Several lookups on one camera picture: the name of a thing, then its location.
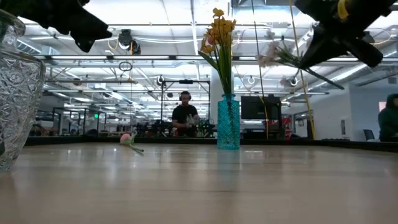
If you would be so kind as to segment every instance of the computer screen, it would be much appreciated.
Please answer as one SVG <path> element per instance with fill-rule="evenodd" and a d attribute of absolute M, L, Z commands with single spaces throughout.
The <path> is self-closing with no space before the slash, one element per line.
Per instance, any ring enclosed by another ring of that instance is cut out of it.
<path fill-rule="evenodd" d="M 279 119 L 280 98 L 264 97 L 264 104 L 267 110 L 269 120 Z M 264 104 L 258 96 L 241 97 L 241 118 L 242 119 L 265 119 Z"/>

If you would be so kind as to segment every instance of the glass vase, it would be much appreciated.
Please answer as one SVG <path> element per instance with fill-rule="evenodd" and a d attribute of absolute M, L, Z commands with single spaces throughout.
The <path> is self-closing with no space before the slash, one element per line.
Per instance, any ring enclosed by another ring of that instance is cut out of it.
<path fill-rule="evenodd" d="M 16 49 L 25 25 L 0 10 L 0 170 L 15 163 L 32 127 L 42 95 L 45 65 Z"/>
<path fill-rule="evenodd" d="M 217 147 L 238 150 L 241 144 L 239 102 L 235 94 L 224 94 L 218 102 Z"/>

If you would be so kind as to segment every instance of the wall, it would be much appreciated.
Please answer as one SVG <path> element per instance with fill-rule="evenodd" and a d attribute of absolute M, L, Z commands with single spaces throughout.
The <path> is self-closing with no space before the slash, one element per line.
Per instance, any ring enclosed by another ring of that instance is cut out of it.
<path fill-rule="evenodd" d="M 329 95 L 314 95 L 310 97 L 310 107 L 313 110 L 315 139 L 351 139 L 351 102 L 349 87 L 345 90 L 330 90 Z M 294 104 L 283 110 L 283 113 L 300 113 L 307 111 L 306 104 Z M 346 134 L 341 133 L 341 120 L 345 120 Z"/>
<path fill-rule="evenodd" d="M 373 131 L 374 137 L 379 137 L 379 102 L 386 101 L 387 96 L 398 93 L 396 88 L 364 88 L 351 87 L 351 110 L 353 117 L 353 140 L 365 141 L 364 129 Z"/>
<path fill-rule="evenodd" d="M 306 138 L 308 137 L 308 132 L 307 132 L 307 119 L 303 119 L 303 124 L 304 126 L 299 126 L 299 122 L 296 120 L 296 134 L 298 134 L 300 137 Z"/>

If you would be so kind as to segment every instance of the table surface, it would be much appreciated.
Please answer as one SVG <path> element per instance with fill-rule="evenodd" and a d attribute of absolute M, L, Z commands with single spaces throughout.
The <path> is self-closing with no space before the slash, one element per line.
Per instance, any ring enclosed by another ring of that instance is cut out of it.
<path fill-rule="evenodd" d="M 332 147 L 25 147 L 0 223 L 397 223 L 398 154 Z"/>

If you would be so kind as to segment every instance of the man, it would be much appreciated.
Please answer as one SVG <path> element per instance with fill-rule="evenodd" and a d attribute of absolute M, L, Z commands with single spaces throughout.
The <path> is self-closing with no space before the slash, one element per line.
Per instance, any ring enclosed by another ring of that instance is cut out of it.
<path fill-rule="evenodd" d="M 197 109 L 189 105 L 191 94 L 188 91 L 183 91 L 180 94 L 181 105 L 178 105 L 173 110 L 173 127 L 177 128 L 179 136 L 195 137 L 196 127 L 194 122 L 199 120 Z"/>
<path fill-rule="evenodd" d="M 398 142 L 398 94 L 389 95 L 379 113 L 380 141 Z"/>

